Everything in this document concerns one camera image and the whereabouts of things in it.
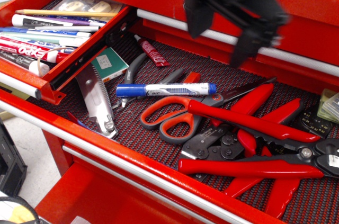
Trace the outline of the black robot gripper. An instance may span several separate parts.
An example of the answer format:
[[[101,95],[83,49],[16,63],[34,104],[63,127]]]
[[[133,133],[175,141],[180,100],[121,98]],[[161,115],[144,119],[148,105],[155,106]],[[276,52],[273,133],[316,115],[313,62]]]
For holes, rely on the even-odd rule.
[[[184,9],[194,39],[211,27],[215,13],[243,30],[231,56],[232,68],[255,58],[260,48],[278,45],[281,36],[276,31],[289,20],[276,0],[185,0]]]

